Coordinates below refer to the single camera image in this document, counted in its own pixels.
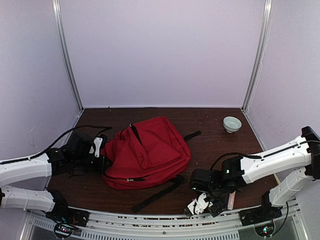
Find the pale yellow highlighter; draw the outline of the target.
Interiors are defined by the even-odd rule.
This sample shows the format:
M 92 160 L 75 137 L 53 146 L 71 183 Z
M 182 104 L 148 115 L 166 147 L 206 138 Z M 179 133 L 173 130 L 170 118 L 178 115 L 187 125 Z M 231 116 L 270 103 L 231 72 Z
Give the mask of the pale yellow highlighter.
M 236 192 L 234 191 L 234 192 L 230 193 L 228 196 L 227 209 L 230 211 L 232 211 L 234 208 L 235 195 L 236 195 Z

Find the red student backpack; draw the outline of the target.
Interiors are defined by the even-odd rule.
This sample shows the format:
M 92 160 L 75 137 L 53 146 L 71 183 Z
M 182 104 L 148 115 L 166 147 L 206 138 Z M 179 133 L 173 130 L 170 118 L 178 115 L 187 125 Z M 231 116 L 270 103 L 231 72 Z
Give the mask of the red student backpack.
M 184 182 L 181 174 L 191 160 L 187 142 L 200 134 L 198 130 L 181 136 L 165 116 L 131 123 L 100 150 L 109 164 L 103 179 L 116 190 L 141 190 L 172 183 L 134 205 L 131 210 L 137 213 Z

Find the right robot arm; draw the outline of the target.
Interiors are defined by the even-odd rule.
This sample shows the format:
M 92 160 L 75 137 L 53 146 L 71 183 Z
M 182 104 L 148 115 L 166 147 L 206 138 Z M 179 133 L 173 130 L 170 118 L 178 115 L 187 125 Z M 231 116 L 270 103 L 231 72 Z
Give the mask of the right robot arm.
M 240 211 L 244 225 L 269 221 L 282 216 L 283 205 L 310 181 L 320 178 L 320 137 L 309 126 L 302 128 L 294 140 L 271 150 L 253 155 L 239 152 L 220 156 L 221 169 L 196 169 L 190 188 L 199 195 L 184 209 L 186 216 L 204 211 L 216 217 L 224 212 L 230 194 L 266 176 L 293 169 L 277 187 L 261 198 L 261 206 Z

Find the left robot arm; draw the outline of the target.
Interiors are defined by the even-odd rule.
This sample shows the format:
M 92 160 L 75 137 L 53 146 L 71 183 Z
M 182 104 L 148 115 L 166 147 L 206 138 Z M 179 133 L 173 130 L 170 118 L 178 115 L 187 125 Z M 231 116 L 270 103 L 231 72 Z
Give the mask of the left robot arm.
M 60 148 L 50 147 L 42 152 L 24 158 L 0 162 L 0 207 L 2 209 L 39 210 L 56 217 L 61 222 L 72 218 L 72 211 L 58 190 L 30 190 L 13 187 L 17 182 L 69 174 L 77 171 L 94 171 L 103 174 L 112 162 L 101 154 L 107 143 L 107 136 L 95 138 L 74 134 L 67 144 Z

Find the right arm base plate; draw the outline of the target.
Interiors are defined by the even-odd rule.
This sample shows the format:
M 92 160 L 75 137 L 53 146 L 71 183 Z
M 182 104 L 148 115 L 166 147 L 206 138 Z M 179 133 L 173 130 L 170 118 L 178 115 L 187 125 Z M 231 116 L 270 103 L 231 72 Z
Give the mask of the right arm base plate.
M 271 221 L 282 216 L 282 207 L 255 207 L 239 212 L 242 226 L 255 225 Z

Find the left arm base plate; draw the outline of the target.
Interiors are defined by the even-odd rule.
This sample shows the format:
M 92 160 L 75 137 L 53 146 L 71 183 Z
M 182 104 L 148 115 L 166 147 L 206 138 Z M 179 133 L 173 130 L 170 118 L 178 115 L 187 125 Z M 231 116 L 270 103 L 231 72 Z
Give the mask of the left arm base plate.
M 46 217 L 57 223 L 68 224 L 75 227 L 86 227 L 90 213 L 85 210 L 67 208 L 66 210 L 46 212 Z

